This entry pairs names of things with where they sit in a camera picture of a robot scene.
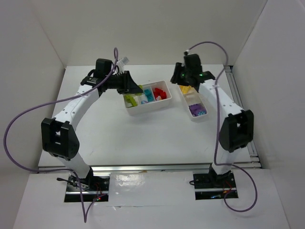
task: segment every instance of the white tray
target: white tray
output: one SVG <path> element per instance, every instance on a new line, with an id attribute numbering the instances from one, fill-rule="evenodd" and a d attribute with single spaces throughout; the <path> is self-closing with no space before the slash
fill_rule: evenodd
<path id="1" fill-rule="evenodd" d="M 168 87 L 167 87 L 165 81 L 158 81 L 158 82 L 154 82 L 154 83 L 142 84 L 142 86 L 143 86 L 143 90 L 150 89 L 152 93 L 155 90 L 155 88 L 159 88 L 166 92 L 167 98 L 156 101 L 154 98 L 154 95 L 153 95 L 153 102 L 149 102 L 147 104 L 141 104 L 140 101 L 137 101 L 137 97 L 139 97 L 139 96 L 137 96 L 134 98 L 137 101 L 138 105 L 133 106 L 133 107 L 130 107 L 130 104 L 127 103 L 126 100 L 124 99 L 125 107 L 126 107 L 126 110 L 129 115 L 137 115 L 137 114 L 141 114 L 141 113 L 145 113 L 145 112 L 151 112 L 151 111 L 163 108 L 163 107 L 167 107 L 170 104 L 170 101 L 172 100 L 172 95 L 171 95 L 170 91 L 168 90 Z"/>

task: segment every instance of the yellow block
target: yellow block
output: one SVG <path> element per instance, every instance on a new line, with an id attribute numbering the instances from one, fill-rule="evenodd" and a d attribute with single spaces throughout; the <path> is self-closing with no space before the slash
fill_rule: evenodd
<path id="1" fill-rule="evenodd" d="M 188 91 L 190 90 L 191 86 L 179 86 L 180 90 L 182 91 L 183 94 L 188 93 Z"/>

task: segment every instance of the white table surface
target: white table surface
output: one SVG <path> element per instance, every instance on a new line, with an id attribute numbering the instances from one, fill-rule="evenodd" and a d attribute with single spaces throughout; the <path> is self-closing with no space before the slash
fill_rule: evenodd
<path id="1" fill-rule="evenodd" d="M 204 71 L 217 76 L 221 64 L 203 65 Z M 58 99 L 75 95 L 81 80 L 94 66 L 68 66 Z M 165 80 L 172 94 L 171 104 L 151 113 L 129 116 L 123 96 L 108 90 L 95 102 L 80 121 L 76 134 L 80 154 L 91 166 L 101 165 L 154 165 L 212 163 L 216 111 L 207 103 L 209 119 L 192 122 L 183 108 L 177 85 L 169 82 L 174 65 L 127 65 L 137 84 Z M 225 73 L 219 80 L 221 88 L 232 98 Z M 53 115 L 67 103 L 56 104 Z M 249 162 L 244 148 L 237 162 Z M 56 158 L 43 152 L 40 167 L 62 166 Z"/>
<path id="2" fill-rule="evenodd" d="M 14 229 L 289 229 L 269 170 L 247 169 L 258 201 L 246 213 L 229 210 L 223 199 L 195 200 L 191 172 L 111 174 L 109 202 L 95 203 L 83 222 L 80 203 L 64 203 L 67 173 L 31 174 Z M 245 209 L 254 200 L 248 176 L 234 171 L 237 199 Z"/>

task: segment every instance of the red wire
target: red wire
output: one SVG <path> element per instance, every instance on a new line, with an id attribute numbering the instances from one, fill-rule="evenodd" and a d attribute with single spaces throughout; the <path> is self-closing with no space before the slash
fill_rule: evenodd
<path id="1" fill-rule="evenodd" d="M 226 183 L 227 183 L 227 185 L 230 187 L 230 190 L 229 191 L 231 191 L 232 190 L 232 186 L 230 185 L 230 183 L 228 182 L 228 181 L 225 181 Z"/>

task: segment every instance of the purple block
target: purple block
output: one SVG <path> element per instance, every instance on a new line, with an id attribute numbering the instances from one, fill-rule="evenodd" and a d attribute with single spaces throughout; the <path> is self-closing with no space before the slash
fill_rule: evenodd
<path id="1" fill-rule="evenodd" d="M 202 106 L 202 104 L 193 104 L 190 105 L 189 108 L 194 117 L 206 114 L 206 109 Z"/>

